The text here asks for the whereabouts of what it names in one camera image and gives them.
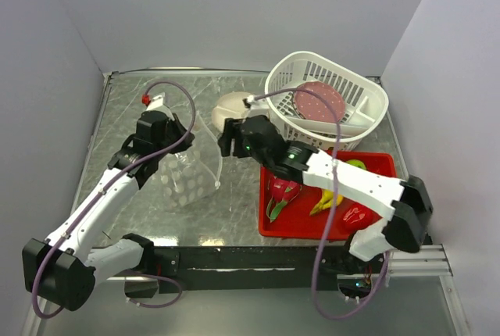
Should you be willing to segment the clear dotted zip top bag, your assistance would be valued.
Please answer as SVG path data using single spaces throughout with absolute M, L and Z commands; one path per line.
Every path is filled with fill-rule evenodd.
M 154 179 L 159 181 L 168 210 L 185 207 L 220 187 L 222 156 L 216 136 L 200 113 L 192 129 L 195 139 L 185 152 L 167 155 L 159 164 Z

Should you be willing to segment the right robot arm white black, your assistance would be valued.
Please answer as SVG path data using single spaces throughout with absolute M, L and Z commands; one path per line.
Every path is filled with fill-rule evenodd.
M 385 177 L 304 142 L 286 141 L 264 115 L 225 120 L 218 145 L 224 156 L 251 157 L 282 180 L 338 192 L 373 210 L 380 219 L 348 239 L 341 254 L 345 269 L 359 272 L 392 249 L 420 251 L 434 211 L 420 178 Z

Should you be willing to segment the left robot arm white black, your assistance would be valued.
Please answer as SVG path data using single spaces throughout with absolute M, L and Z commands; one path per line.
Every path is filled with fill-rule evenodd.
M 141 190 L 168 154 L 191 147 L 191 127 L 176 114 L 146 111 L 135 132 L 110 159 L 101 179 L 77 209 L 44 240 L 30 239 L 22 250 L 23 277 L 34 313 L 47 320 L 62 310 L 78 310 L 94 289 L 130 271 L 159 279 L 151 240 L 126 234 L 106 248 L 93 248 L 98 234 Z

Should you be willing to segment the beige divided plate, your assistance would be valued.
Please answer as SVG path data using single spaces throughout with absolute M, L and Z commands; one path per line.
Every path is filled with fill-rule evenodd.
M 244 99 L 250 96 L 248 92 L 236 91 L 223 95 L 212 110 L 212 125 L 223 132 L 225 119 L 241 119 L 246 112 Z

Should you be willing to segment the pink dotted plate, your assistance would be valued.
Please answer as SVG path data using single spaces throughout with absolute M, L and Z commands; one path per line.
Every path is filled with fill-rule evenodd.
M 330 85 L 320 81 L 305 82 L 293 96 L 300 117 L 324 123 L 340 122 L 345 115 L 345 102 Z

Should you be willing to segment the pink dragon fruit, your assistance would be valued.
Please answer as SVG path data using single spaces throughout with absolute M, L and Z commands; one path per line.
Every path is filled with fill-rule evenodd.
M 294 181 L 272 177 L 269 182 L 270 200 L 266 206 L 266 216 L 274 222 L 285 206 L 300 193 L 302 186 Z

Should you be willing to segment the yellow banana bunch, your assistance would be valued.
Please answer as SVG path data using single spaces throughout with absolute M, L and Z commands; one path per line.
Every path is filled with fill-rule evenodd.
M 332 191 L 323 189 L 321 192 L 320 200 L 313 206 L 313 208 L 309 212 L 309 215 L 315 216 L 316 214 L 329 209 L 332 206 L 333 202 L 335 202 L 336 205 L 339 206 L 343 202 L 343 200 L 344 197 L 342 195 L 336 195 Z

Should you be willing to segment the green apple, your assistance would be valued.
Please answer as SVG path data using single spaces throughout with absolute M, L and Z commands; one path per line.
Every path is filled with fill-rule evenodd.
M 367 170 L 366 164 L 359 159 L 350 159 L 346 161 L 347 164 L 354 166 L 356 168 L 360 168 L 362 170 Z

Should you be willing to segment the white plastic basket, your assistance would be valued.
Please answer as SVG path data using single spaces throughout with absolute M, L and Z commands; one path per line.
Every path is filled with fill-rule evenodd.
M 351 151 L 382 122 L 387 93 L 375 82 L 313 52 L 293 52 L 270 72 L 269 118 L 284 138 Z

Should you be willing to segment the red bell pepper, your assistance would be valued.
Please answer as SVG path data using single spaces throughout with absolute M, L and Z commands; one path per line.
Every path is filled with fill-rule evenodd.
M 349 232 L 367 228 L 373 222 L 373 211 L 363 205 L 354 204 L 341 218 L 342 227 Z

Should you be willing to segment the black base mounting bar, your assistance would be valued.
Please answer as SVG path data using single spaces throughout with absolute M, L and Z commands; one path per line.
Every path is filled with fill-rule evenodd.
M 134 271 L 175 280 L 187 291 L 307 288 L 313 280 L 316 246 L 155 247 Z M 368 263 L 349 258 L 345 248 L 327 246 L 316 289 L 336 291 L 338 279 L 380 273 L 385 257 Z

